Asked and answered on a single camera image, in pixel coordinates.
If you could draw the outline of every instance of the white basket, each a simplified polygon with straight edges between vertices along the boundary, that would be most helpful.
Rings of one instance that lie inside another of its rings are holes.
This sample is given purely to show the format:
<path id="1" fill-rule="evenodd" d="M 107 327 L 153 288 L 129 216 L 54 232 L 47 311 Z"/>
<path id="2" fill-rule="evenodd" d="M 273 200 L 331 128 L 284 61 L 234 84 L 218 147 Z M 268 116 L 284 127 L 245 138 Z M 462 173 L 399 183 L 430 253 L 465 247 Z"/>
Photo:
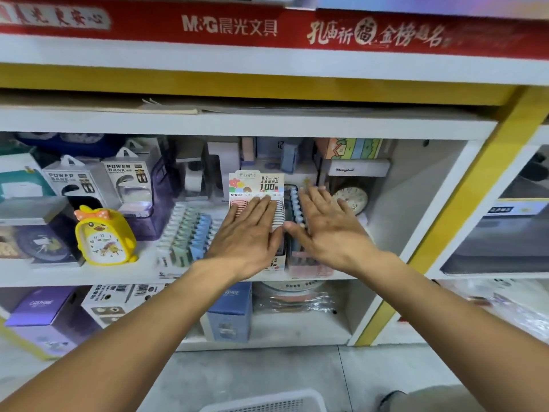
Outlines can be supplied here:
<path id="1" fill-rule="evenodd" d="M 326 406 L 316 390 L 303 389 L 216 403 L 200 412 L 326 412 Z"/>

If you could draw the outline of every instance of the left hand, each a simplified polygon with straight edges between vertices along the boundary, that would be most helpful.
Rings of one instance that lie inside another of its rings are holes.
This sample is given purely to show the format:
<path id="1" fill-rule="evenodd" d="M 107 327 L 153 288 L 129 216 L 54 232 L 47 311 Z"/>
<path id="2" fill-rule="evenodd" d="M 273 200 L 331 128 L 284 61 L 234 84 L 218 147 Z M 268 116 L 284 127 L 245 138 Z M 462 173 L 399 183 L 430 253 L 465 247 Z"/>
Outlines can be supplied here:
<path id="1" fill-rule="evenodd" d="M 271 233 L 276 202 L 269 195 L 253 198 L 235 218 L 237 209 L 236 205 L 230 207 L 206 258 L 219 260 L 236 281 L 242 281 L 271 265 L 284 231 L 279 227 Z"/>

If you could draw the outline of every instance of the yellow duck alarm clock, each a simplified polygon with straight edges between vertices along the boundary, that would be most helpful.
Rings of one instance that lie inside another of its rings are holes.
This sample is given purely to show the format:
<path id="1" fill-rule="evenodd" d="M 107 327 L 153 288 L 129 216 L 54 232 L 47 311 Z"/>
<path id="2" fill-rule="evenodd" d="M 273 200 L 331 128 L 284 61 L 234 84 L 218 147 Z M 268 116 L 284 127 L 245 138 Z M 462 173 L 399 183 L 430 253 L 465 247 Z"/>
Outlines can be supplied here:
<path id="1" fill-rule="evenodd" d="M 81 205 L 74 215 L 79 221 L 76 225 L 78 249 L 88 263 L 112 266 L 137 260 L 134 254 L 137 245 L 135 235 L 118 211 L 105 208 L 92 210 Z"/>

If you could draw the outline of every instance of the forearm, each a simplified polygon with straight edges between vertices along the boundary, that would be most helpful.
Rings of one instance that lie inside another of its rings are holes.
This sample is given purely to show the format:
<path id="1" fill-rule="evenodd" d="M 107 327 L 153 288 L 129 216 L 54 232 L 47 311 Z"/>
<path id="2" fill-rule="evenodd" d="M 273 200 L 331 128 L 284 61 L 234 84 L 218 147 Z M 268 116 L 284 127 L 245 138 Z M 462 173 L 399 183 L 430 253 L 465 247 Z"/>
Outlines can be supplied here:
<path id="1" fill-rule="evenodd" d="M 2 411 L 134 411 L 182 339 L 233 284 L 203 260 L 154 298 L 58 360 L 0 404 Z"/>
<path id="2" fill-rule="evenodd" d="M 393 306 L 489 411 L 549 403 L 549 346 L 381 253 L 360 279 Z"/>

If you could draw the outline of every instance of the gray floor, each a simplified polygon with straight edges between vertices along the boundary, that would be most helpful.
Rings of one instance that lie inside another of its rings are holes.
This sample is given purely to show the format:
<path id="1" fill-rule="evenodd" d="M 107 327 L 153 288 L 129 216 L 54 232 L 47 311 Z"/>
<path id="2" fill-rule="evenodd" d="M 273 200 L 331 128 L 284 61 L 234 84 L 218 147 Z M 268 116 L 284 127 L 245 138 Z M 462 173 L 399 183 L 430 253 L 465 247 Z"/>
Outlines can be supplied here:
<path id="1" fill-rule="evenodd" d="M 0 399 L 47 365 L 0 339 Z M 310 387 L 329 412 L 370 412 L 395 389 L 457 383 L 428 346 L 175 353 L 139 411 L 198 412 L 211 403 Z"/>

